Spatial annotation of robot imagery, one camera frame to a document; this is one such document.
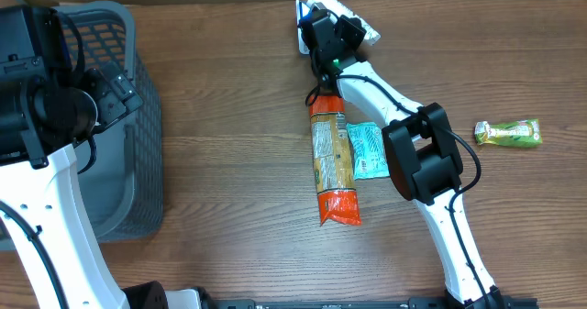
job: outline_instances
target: orange snack package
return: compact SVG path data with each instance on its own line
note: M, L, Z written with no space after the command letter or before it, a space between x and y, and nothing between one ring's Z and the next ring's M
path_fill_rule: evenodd
M318 96L309 109L320 225L331 219L360 226L343 100Z

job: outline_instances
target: blue packet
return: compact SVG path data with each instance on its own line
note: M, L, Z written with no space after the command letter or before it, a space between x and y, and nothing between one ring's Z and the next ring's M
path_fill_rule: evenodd
M382 130L374 122L347 124L350 143L354 150L354 178L389 177Z

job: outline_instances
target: green wrapper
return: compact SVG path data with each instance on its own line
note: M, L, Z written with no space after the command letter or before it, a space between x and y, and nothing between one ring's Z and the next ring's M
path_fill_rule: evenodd
M538 119L490 125L487 121L478 122L475 138L479 145L489 143L517 148L534 148L542 144Z

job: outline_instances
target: snack package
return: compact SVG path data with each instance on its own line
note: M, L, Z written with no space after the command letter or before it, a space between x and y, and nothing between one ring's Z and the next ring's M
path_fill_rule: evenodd
M359 199L342 98L318 96L310 106L320 225L328 219L360 226Z
M475 138L479 145L490 143L501 146L533 148L542 144L538 119L490 125L487 121L478 122Z
M382 130L374 122L347 124L355 158L355 180L389 177Z

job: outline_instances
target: wooden table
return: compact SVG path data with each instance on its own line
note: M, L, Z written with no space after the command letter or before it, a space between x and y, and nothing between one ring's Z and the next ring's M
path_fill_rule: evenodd
M586 307L587 0L353 0L382 39L378 73L439 102L470 143L477 121L540 118L537 149L475 147L466 196L484 263L504 293ZM294 2L132 9L163 104L165 218L102 246L121 287L158 280L215 298L398 300L440 295L426 225L389 180L359 181L363 226L319 226ZM347 105L348 121L365 116ZM463 181L472 177L471 160ZM35 307L15 253L0 304Z

